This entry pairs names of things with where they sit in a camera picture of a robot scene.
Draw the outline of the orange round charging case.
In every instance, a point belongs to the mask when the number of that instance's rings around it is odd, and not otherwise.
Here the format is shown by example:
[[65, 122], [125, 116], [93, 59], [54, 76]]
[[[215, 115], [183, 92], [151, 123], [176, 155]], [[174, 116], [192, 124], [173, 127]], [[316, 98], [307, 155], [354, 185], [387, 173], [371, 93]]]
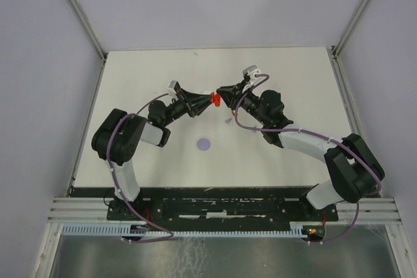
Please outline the orange round charging case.
[[210, 103], [214, 104], [215, 107], [219, 107], [221, 105], [221, 96], [218, 93], [212, 92], [210, 94]]

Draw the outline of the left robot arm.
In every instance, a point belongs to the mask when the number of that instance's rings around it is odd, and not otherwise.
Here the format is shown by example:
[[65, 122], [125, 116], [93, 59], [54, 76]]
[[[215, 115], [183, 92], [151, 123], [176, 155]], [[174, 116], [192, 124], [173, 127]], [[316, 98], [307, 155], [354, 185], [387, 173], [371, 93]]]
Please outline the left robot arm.
[[168, 105], [161, 101], [167, 93], [145, 104], [146, 117], [113, 109], [93, 135], [92, 149], [106, 162], [115, 186], [115, 196], [125, 200], [121, 210], [129, 219], [138, 219], [144, 212], [143, 202], [137, 199], [141, 190], [132, 161], [138, 144], [143, 142], [164, 147], [171, 135], [167, 128], [171, 123], [184, 115], [197, 117], [210, 105], [219, 106], [221, 102], [215, 92], [196, 94], [180, 87], [173, 92]]

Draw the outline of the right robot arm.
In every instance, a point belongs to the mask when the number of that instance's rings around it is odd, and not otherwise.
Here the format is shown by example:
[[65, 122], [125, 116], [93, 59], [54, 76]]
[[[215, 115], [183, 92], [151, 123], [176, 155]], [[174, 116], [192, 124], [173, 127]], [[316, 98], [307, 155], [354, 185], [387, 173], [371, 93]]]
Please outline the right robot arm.
[[384, 170], [360, 135], [333, 139], [296, 126], [284, 115], [280, 93], [266, 90], [256, 96], [245, 81], [219, 87], [216, 92], [234, 114], [243, 109], [259, 122], [258, 132], [268, 144], [301, 152], [326, 165], [329, 179], [301, 197], [298, 206], [304, 219], [314, 220], [331, 204], [356, 203], [380, 192]]

